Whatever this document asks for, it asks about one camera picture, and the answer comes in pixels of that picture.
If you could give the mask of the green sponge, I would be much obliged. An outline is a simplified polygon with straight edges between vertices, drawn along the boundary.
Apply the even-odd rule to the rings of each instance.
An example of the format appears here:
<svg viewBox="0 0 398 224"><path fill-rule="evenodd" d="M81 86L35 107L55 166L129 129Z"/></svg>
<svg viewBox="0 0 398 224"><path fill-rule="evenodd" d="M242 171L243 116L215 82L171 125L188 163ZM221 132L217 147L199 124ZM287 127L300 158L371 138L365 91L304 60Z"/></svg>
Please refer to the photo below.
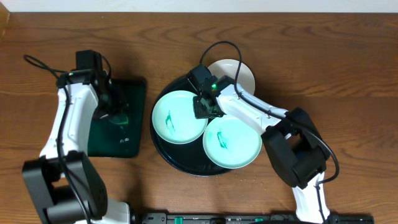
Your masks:
<svg viewBox="0 0 398 224"><path fill-rule="evenodd" d="M120 126L128 125L129 118L125 113L118 113L110 117L109 122Z"/></svg>

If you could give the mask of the white plate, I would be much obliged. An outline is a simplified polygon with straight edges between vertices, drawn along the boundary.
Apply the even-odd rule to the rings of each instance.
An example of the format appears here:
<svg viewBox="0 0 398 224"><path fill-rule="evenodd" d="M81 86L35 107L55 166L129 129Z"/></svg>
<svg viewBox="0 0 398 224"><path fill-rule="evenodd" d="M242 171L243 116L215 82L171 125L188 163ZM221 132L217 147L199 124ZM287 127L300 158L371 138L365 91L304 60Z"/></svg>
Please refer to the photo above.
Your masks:
<svg viewBox="0 0 398 224"><path fill-rule="evenodd" d="M224 75L234 78L238 64L238 60L222 59L212 63L210 66L208 66L208 69L211 74L217 78L221 78ZM252 95L254 94L256 87L255 78L250 68L244 63L241 64L239 70L238 83L243 87L244 90Z"/></svg>

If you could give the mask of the mint green plate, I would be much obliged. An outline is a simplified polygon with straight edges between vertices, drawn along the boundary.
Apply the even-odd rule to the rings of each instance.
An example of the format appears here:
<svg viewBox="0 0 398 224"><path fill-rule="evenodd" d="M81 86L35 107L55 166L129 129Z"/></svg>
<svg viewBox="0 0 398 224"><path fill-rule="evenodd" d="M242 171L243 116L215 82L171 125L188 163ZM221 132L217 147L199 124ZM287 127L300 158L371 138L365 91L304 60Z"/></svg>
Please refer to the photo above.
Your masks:
<svg viewBox="0 0 398 224"><path fill-rule="evenodd" d="M260 135L233 116L213 119L203 135L203 148L208 158L227 169L250 164L259 155L261 147Z"/></svg>
<svg viewBox="0 0 398 224"><path fill-rule="evenodd" d="M172 144L187 144L198 139L208 125L208 119L196 119L193 97L186 90L171 91L154 106L152 124L156 133Z"/></svg>

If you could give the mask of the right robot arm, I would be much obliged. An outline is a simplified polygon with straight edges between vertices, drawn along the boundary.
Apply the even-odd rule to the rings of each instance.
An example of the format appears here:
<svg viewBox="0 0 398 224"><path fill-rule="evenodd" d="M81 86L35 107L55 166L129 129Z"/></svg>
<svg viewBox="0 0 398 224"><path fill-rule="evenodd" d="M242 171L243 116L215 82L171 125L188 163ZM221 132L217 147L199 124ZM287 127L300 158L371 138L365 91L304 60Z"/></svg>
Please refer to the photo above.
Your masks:
<svg viewBox="0 0 398 224"><path fill-rule="evenodd" d="M196 118L231 115L257 131L272 168L294 193L296 216L302 222L326 223L330 211L323 185L326 161L336 159L309 115L301 108L287 111L256 98L230 77L190 77L198 92Z"/></svg>

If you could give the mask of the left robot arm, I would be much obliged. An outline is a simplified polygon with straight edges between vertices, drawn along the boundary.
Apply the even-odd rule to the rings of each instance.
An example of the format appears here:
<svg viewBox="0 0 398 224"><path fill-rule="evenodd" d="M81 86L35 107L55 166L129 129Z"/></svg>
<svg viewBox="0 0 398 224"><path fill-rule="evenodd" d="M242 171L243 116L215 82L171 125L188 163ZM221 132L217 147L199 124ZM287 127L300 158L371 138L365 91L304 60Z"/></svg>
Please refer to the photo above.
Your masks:
<svg viewBox="0 0 398 224"><path fill-rule="evenodd" d="M58 108L38 159L22 176L42 223L131 223L125 202L110 199L88 158L90 125L109 86L103 69L65 72L57 80Z"/></svg>

